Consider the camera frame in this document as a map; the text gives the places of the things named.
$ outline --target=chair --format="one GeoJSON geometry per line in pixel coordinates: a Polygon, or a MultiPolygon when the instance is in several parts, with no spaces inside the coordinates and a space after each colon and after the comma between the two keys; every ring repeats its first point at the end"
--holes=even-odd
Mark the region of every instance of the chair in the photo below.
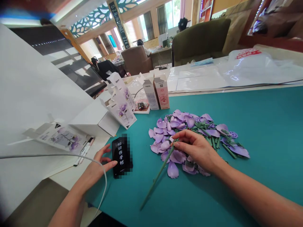
{"type": "Polygon", "coordinates": [[[122,57],[124,59],[127,72],[132,76],[138,75],[139,73],[149,73],[153,70],[152,59],[146,57],[144,47],[137,46],[131,47],[122,51],[122,57]]]}
{"type": "Polygon", "coordinates": [[[173,39],[174,66],[185,65],[192,60],[223,57],[222,52],[230,19],[199,23],[178,33],[173,39]]]}

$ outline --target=product box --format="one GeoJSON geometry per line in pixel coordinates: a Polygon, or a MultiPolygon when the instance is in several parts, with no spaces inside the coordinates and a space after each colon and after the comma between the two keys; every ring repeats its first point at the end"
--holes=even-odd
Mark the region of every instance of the product box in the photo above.
{"type": "Polygon", "coordinates": [[[154,84],[156,87],[161,109],[169,109],[167,78],[165,74],[159,75],[158,72],[156,72],[156,75],[154,77],[154,84]]]}
{"type": "Polygon", "coordinates": [[[104,91],[69,124],[91,136],[109,135],[114,137],[120,124],[104,105],[104,101],[110,98],[111,94],[104,91]]]}
{"type": "Polygon", "coordinates": [[[23,135],[74,154],[79,154],[87,143],[84,133],[57,122],[44,123],[37,129],[30,128],[23,135]]]}
{"type": "Polygon", "coordinates": [[[129,89],[126,87],[123,79],[120,77],[119,73],[114,72],[107,79],[109,79],[111,83],[119,89],[120,93],[127,101],[128,107],[134,112],[136,108],[136,103],[132,97],[132,94],[129,92],[129,89]]]}
{"type": "Polygon", "coordinates": [[[121,94],[119,89],[115,86],[112,89],[111,99],[105,102],[108,111],[117,119],[117,121],[126,129],[128,129],[134,122],[137,121],[132,106],[128,104],[125,97],[121,94]]]}
{"type": "Polygon", "coordinates": [[[142,75],[142,73],[140,73],[140,78],[138,78],[138,81],[143,86],[151,110],[159,110],[159,101],[155,89],[153,73],[147,75],[146,78],[142,75]]]}

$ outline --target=brown armchair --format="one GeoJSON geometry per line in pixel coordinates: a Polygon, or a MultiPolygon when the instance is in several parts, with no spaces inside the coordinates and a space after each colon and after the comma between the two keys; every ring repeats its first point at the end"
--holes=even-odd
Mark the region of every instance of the brown armchair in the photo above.
{"type": "Polygon", "coordinates": [[[126,65],[126,71],[132,76],[139,73],[149,73],[150,70],[154,69],[152,59],[146,57],[143,46],[128,48],[122,51],[121,54],[126,65]]]}

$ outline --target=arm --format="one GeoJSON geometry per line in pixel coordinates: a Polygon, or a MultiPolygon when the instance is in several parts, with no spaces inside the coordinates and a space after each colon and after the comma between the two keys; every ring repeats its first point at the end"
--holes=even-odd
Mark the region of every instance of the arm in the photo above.
{"type": "Polygon", "coordinates": [[[179,138],[174,146],[227,185],[262,226],[303,226],[302,206],[228,165],[202,135],[183,130],[172,138],[179,138]]]}
{"type": "MultiPolygon", "coordinates": [[[[94,160],[96,161],[108,162],[103,165],[106,172],[117,164],[117,161],[111,161],[110,158],[102,157],[104,153],[110,152],[109,146],[110,144],[107,144],[98,151],[94,157],[94,160]]],[[[84,208],[84,195],[103,176],[103,174],[102,167],[95,162],[91,162],[67,194],[48,226],[80,226],[84,208]]]]}

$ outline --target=curtain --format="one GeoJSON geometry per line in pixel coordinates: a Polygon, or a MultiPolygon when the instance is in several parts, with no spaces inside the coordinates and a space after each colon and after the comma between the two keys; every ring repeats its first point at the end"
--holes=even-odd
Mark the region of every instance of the curtain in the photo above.
{"type": "Polygon", "coordinates": [[[181,0],[180,19],[182,19],[184,15],[185,15],[185,0],[181,0]]]}
{"type": "Polygon", "coordinates": [[[167,32],[167,19],[165,14],[165,5],[159,6],[157,8],[157,17],[160,35],[167,32]]]}
{"type": "Polygon", "coordinates": [[[154,28],[152,26],[152,14],[150,11],[144,13],[145,27],[147,32],[148,40],[154,39],[154,28]]]}
{"type": "Polygon", "coordinates": [[[122,48],[120,46],[120,43],[119,43],[119,40],[118,40],[118,37],[117,37],[117,35],[116,35],[116,33],[113,29],[111,30],[111,34],[113,35],[113,38],[114,38],[114,41],[117,45],[118,50],[122,50],[122,48]]]}
{"type": "Polygon", "coordinates": [[[105,48],[106,48],[107,51],[108,51],[108,54],[114,53],[115,51],[114,51],[114,49],[113,49],[111,43],[109,42],[109,40],[108,40],[108,38],[107,38],[107,35],[102,34],[102,35],[100,35],[100,37],[101,37],[101,39],[102,39],[102,41],[103,41],[103,43],[104,43],[105,48]]]}

